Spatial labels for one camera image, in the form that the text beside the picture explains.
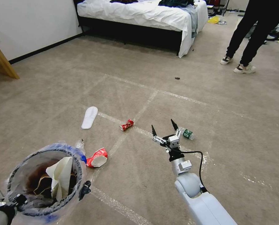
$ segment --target white slipper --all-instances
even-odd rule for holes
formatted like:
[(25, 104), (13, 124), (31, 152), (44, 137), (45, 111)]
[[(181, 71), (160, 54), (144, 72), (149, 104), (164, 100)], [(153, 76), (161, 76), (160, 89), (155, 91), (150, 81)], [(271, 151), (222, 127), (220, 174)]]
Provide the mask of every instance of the white slipper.
[(81, 125), (82, 129), (90, 129), (92, 127), (92, 124), (98, 114), (98, 108), (95, 106), (89, 107), (85, 111), (83, 123)]

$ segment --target crumpled red can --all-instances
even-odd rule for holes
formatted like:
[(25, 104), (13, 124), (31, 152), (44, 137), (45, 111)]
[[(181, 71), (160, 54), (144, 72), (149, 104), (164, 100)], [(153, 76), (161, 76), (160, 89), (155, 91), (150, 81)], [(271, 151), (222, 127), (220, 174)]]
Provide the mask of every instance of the crumpled red can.
[(125, 130), (127, 130), (127, 128), (132, 127), (133, 124), (134, 124), (134, 122), (129, 119), (126, 124), (120, 125), (120, 129), (122, 131), (125, 131)]
[(105, 148), (100, 148), (98, 151), (96, 151), (92, 157), (89, 157), (86, 159), (86, 165), (88, 167), (100, 167), (104, 163), (106, 163), (108, 158), (108, 154), (105, 150)]

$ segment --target trash bin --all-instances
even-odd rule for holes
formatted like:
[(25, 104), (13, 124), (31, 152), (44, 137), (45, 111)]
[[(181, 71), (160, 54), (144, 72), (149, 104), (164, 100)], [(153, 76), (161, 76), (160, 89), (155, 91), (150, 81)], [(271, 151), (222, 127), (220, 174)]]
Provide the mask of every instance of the trash bin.
[[(44, 207), (43, 200), (36, 195), (30, 194), (30, 185), (41, 176), (41, 172), (63, 157), (73, 158), (72, 173), (76, 176), (76, 184), (73, 186), (71, 194), (59, 202), (49, 205), (46, 199)], [(7, 181), (7, 197), (10, 202), (17, 194), (24, 194), (28, 203), (18, 208), (19, 213), (16, 220), (20, 224), (48, 224), (58, 222), (61, 217), (68, 214), (79, 201), (79, 195), (84, 188), (85, 182), (85, 163), (84, 154), (78, 149), (64, 142), (55, 143), (42, 148), (41, 150), (29, 155), (11, 173)]]

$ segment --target sneaker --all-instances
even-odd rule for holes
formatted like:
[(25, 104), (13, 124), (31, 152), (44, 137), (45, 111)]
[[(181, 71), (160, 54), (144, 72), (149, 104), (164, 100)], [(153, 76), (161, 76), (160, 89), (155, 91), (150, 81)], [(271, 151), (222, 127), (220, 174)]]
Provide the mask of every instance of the sneaker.
[(246, 69), (244, 69), (240, 64), (233, 70), (235, 73), (254, 73), (256, 70), (256, 67), (252, 66), (251, 64), (248, 64)]
[(228, 58), (227, 56), (225, 56), (225, 58), (222, 58), (220, 63), (222, 65), (227, 65), (228, 63), (231, 63), (232, 61), (233, 61), (233, 58)]

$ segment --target white bedsheet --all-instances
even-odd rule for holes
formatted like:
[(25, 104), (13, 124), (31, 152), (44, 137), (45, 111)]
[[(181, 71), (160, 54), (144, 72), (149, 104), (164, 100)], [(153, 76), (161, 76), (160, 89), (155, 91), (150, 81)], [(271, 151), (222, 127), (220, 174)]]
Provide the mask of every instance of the white bedsheet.
[[(143, 1), (132, 4), (110, 3), (110, 0), (85, 0), (77, 5), (82, 17), (129, 23), (147, 27), (182, 31), (179, 58), (186, 55), (194, 41), (191, 37), (192, 24), (189, 13), (180, 8), (158, 6), (160, 0)], [(205, 1), (197, 5), (198, 29), (201, 31), (208, 20)]]

